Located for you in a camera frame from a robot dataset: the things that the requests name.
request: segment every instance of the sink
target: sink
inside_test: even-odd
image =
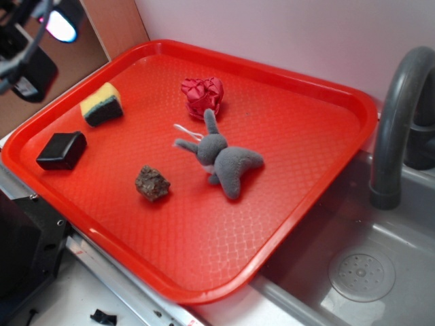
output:
[[[370,163],[357,154],[260,277],[287,295],[281,305],[316,314],[313,325],[433,325],[435,178],[404,167],[400,206],[380,211]]]

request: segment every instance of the faucet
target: faucet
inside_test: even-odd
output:
[[[370,202],[400,204],[402,165],[435,167],[435,51],[421,46],[402,59],[379,121],[370,176]]]

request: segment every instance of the wooden panel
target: wooden panel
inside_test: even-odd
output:
[[[149,41],[134,0],[81,0],[109,59]]]

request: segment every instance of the plastic tray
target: plastic tray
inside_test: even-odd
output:
[[[227,199],[193,154],[173,147],[206,134],[190,117],[182,81],[216,76],[225,95],[217,122],[230,145],[264,156]],[[124,117],[89,127],[78,103],[111,82]],[[174,41],[137,46],[21,126],[1,155],[7,167],[76,228],[162,295],[182,304],[217,300],[244,285],[340,173],[377,122],[365,94],[340,85]],[[55,132],[88,141],[72,171],[36,157]],[[171,182],[150,203],[135,189],[143,165]]]

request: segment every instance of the stuffed rabbit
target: stuffed rabbit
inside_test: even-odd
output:
[[[204,120],[209,134],[199,144],[177,139],[175,146],[194,153],[203,168],[211,173],[209,182],[214,185],[220,183],[228,198],[237,199],[242,174],[251,168],[261,167],[263,157],[246,148],[229,147],[225,137],[219,133],[213,110],[204,112]]]

